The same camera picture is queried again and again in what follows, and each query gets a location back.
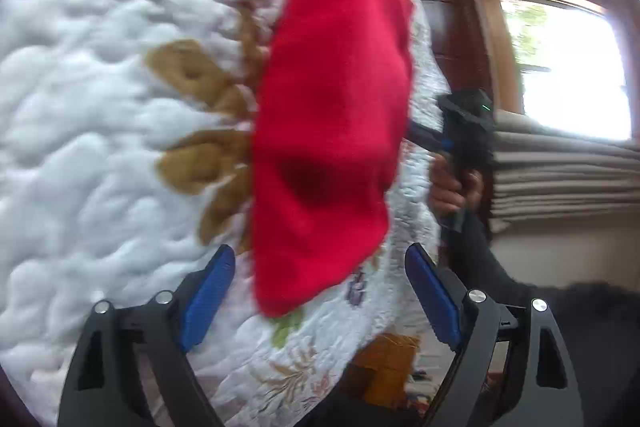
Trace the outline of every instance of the red cloth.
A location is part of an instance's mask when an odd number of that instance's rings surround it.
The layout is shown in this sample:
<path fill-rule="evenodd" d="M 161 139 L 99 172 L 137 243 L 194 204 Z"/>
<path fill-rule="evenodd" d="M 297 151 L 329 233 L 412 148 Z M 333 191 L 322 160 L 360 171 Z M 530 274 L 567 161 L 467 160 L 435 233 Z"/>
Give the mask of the red cloth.
<path fill-rule="evenodd" d="M 258 95 L 258 304 L 285 314 L 340 283 L 388 230 L 412 64 L 409 0 L 288 0 Z"/>

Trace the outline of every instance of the white quilted bedspread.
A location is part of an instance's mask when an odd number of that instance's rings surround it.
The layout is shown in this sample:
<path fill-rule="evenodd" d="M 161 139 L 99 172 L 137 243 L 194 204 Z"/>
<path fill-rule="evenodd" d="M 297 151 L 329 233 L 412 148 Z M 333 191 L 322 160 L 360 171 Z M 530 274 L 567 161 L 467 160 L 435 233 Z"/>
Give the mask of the white quilted bedspread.
<path fill-rule="evenodd" d="M 146 302 L 235 246 L 245 212 L 208 247 L 200 216 L 217 185 L 189 196 L 163 184 L 162 152 L 194 131 L 251 128 L 206 111 L 143 64 L 149 49 L 196 39 L 241 76 L 239 0 L 0 0 L 0 364 L 44 426 L 52 426 L 66 369 L 92 304 Z M 253 0 L 263 46 L 284 0 Z M 417 0 L 412 117 L 438 125 L 446 83 Z M 410 307 L 402 255 L 433 247 L 424 204 L 428 154 L 404 147 L 389 193 L 393 227 L 382 254 L 289 317 L 270 321 L 252 291 L 252 258 L 190 362 L 229 426 L 287 427 L 318 403 L 354 352 Z M 166 411 L 150 393 L 157 422 Z"/>

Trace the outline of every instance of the metal screw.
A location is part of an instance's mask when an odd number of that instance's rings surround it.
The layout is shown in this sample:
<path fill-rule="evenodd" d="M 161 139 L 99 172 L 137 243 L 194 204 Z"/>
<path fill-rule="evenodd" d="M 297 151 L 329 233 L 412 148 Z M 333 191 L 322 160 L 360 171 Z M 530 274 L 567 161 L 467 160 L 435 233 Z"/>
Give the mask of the metal screw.
<path fill-rule="evenodd" d="M 174 294 L 172 294 L 169 290 L 164 290 L 156 295 L 156 302 L 158 304 L 169 304 L 171 300 L 174 298 Z"/>
<path fill-rule="evenodd" d="M 538 310 L 539 312 L 546 311 L 546 308 L 547 308 L 546 302 L 543 301 L 542 299 L 533 299 L 533 302 L 531 303 L 531 305 L 533 306 L 534 309 Z"/>
<path fill-rule="evenodd" d="M 486 301 L 486 294 L 482 290 L 471 290 L 469 292 L 469 298 L 473 302 L 484 302 Z"/>
<path fill-rule="evenodd" d="M 100 301 L 94 306 L 94 312 L 103 314 L 109 311 L 109 308 L 111 308 L 111 305 L 108 301 Z"/>

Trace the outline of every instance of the person's arm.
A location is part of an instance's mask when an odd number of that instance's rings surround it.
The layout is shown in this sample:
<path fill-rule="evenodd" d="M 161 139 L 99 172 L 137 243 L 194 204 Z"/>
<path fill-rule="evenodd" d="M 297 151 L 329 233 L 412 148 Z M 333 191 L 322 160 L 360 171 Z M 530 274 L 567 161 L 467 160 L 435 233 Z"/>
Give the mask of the person's arm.
<path fill-rule="evenodd" d="M 484 235 L 476 209 L 482 197 L 482 176 L 468 172 L 463 187 L 449 171 L 446 159 L 437 156 L 431 171 L 429 208 L 436 217 L 447 216 L 466 208 L 462 232 L 447 234 L 449 268 L 468 289 L 479 289 L 494 301 L 513 306 L 527 306 L 534 298 L 555 299 L 558 289 L 541 288 L 512 279 L 495 258 Z"/>
<path fill-rule="evenodd" d="M 479 289 L 494 301 L 526 306 L 535 287 L 513 280 L 495 258 L 476 213 L 467 212 L 462 233 L 447 235 L 449 268 L 468 289 Z"/>

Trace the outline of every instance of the brown leaf pattern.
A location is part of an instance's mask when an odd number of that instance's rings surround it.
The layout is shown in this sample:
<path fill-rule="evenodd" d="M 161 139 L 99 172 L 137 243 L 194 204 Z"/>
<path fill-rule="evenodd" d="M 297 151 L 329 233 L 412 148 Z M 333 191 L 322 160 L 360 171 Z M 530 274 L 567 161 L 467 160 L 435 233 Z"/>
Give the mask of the brown leaf pattern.
<path fill-rule="evenodd" d="M 327 369 L 322 378 L 311 384 L 311 396 L 302 401 L 305 412 L 318 405 L 331 391 L 332 375 L 331 369 Z"/>
<path fill-rule="evenodd" d="M 376 250 L 376 252 L 371 256 L 371 267 L 374 271 L 378 271 L 380 269 L 380 258 L 382 257 L 382 248 L 380 247 Z"/>
<path fill-rule="evenodd" d="M 275 378 L 265 378 L 253 367 L 250 368 L 252 377 L 269 387 L 260 412 L 267 410 L 275 401 L 278 402 L 278 409 L 292 406 L 296 397 L 305 389 L 309 377 L 316 374 L 315 358 L 318 352 L 314 344 L 315 340 L 312 339 L 306 349 L 298 348 L 296 353 L 289 349 L 290 365 L 270 360 L 269 366 L 277 374 Z"/>
<path fill-rule="evenodd" d="M 204 104 L 205 110 L 236 121 L 251 117 L 249 93 L 255 96 L 264 65 L 251 4 L 241 3 L 239 12 L 243 78 L 223 71 L 194 40 L 163 44 L 145 57 L 147 67 L 178 92 Z M 232 128 L 197 131 L 174 144 L 156 163 L 164 182 L 183 194 L 200 194 L 207 185 L 225 182 L 202 214 L 198 238 L 203 245 L 224 232 L 251 197 L 250 163 L 250 133 Z M 250 245 L 247 220 L 236 253 L 248 251 Z"/>

